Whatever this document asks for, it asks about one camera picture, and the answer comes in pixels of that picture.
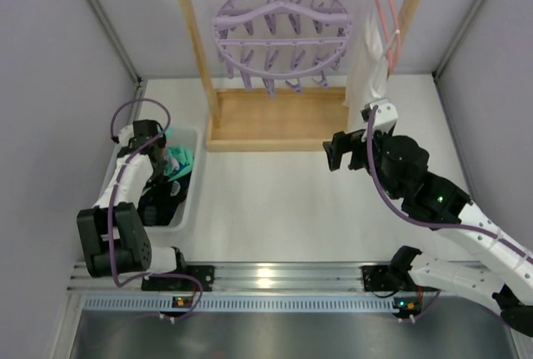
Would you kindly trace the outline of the green sock front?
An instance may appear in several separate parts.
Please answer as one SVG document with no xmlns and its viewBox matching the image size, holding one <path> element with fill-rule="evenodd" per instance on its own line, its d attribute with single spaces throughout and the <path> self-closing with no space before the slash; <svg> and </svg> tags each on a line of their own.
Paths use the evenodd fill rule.
<svg viewBox="0 0 533 359">
<path fill-rule="evenodd" d="M 192 172 L 194 164 L 194 152 L 189 147 L 168 147 L 165 153 L 166 165 L 164 175 L 170 181 L 175 181 Z"/>
</svg>

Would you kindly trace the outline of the black blue grey sock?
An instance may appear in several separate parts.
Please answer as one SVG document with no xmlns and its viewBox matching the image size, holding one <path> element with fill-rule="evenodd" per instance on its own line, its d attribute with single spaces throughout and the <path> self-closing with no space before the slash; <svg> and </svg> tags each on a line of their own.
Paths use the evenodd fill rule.
<svg viewBox="0 0 533 359">
<path fill-rule="evenodd" d="M 166 227 L 187 198 L 191 174 L 151 185 L 141 196 L 137 212 L 142 224 Z"/>
</svg>

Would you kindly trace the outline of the purple round clip hanger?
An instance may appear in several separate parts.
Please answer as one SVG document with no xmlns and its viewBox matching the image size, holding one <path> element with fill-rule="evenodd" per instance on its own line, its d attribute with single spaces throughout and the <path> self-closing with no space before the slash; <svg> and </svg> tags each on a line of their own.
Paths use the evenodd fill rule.
<svg viewBox="0 0 533 359">
<path fill-rule="evenodd" d="M 352 29 L 340 0 L 227 0 L 212 19 L 227 78 L 240 77 L 247 91 L 260 80 L 271 97 L 281 85 L 300 93 L 307 79 L 326 88 Z"/>
</svg>

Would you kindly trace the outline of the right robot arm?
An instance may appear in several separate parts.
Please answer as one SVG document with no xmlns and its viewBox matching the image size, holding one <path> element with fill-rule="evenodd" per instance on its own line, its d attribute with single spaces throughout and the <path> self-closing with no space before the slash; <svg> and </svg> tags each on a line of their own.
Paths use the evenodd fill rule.
<svg viewBox="0 0 533 359">
<path fill-rule="evenodd" d="M 485 271 L 442 261 L 403 246 L 385 276 L 393 291 L 413 287 L 453 292 L 496 314 L 513 330 L 532 334 L 532 255 L 512 240 L 471 197 L 428 169 L 429 153 L 408 136 L 362 130 L 338 132 L 322 144 L 330 171 L 351 154 L 349 169 L 364 169 L 383 202 L 402 220 L 462 246 Z"/>
</svg>

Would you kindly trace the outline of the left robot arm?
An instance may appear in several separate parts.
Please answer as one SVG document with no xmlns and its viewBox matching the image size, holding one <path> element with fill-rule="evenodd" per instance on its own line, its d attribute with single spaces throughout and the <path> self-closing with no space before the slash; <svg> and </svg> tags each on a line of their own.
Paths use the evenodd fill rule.
<svg viewBox="0 0 533 359">
<path fill-rule="evenodd" d="M 192 161 L 177 159 L 161 124 L 135 121 L 113 137 L 120 150 L 111 181 L 77 214 L 84 260 L 91 277 L 168 273 L 184 266 L 176 247 L 153 247 L 147 227 L 167 226 L 185 201 Z"/>
</svg>

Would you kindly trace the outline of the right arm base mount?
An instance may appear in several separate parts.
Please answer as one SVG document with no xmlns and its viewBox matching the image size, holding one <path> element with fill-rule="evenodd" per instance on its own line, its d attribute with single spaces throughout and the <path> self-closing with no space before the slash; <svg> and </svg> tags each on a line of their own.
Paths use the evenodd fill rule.
<svg viewBox="0 0 533 359">
<path fill-rule="evenodd" d="M 361 268 L 365 292 L 435 292 L 433 287 L 420 287 L 407 272 L 396 272 L 388 265 L 367 265 Z"/>
</svg>

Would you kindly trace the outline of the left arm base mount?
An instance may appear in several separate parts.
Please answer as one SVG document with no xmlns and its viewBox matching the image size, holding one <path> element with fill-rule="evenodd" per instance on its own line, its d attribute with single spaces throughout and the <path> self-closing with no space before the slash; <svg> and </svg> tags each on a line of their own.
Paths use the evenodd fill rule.
<svg viewBox="0 0 533 359">
<path fill-rule="evenodd" d="M 173 272 L 143 279 L 141 289 L 145 292 L 198 292 L 199 282 L 204 292 L 211 292 L 214 279 L 214 266 L 187 265 Z"/>
</svg>

